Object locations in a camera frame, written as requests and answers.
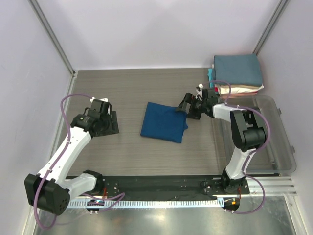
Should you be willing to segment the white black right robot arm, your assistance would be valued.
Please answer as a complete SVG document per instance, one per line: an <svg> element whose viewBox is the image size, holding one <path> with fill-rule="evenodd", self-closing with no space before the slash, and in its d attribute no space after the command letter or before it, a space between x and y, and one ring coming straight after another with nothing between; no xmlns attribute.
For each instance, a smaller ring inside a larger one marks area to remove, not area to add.
<svg viewBox="0 0 313 235"><path fill-rule="evenodd" d="M212 89L197 87L197 95L186 93L176 108L187 117L199 120L202 114L230 123L234 151L228 165L223 169L220 186L231 194L244 184L246 169L255 153L268 142L269 126L262 114L252 108L221 102Z"/></svg>

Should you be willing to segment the blue printed t-shirt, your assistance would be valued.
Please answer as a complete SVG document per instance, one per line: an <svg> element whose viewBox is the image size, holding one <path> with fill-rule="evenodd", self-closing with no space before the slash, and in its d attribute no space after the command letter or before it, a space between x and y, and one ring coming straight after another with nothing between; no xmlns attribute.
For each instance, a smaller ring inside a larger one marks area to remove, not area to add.
<svg viewBox="0 0 313 235"><path fill-rule="evenodd" d="M140 135L142 137L182 143L186 124L186 112L175 107L148 102Z"/></svg>

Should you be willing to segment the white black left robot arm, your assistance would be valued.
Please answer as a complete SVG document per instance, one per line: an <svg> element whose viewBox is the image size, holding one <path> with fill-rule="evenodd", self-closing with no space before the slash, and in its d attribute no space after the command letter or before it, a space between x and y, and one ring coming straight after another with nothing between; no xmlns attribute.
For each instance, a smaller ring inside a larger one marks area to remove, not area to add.
<svg viewBox="0 0 313 235"><path fill-rule="evenodd" d="M90 101L91 106L73 119L69 133L49 162L36 175L27 175L26 195L34 208L59 216L71 199L86 192L94 196L103 192L103 176L92 170L66 181L77 157L93 138L119 133L117 114L108 100L93 97Z"/></svg>

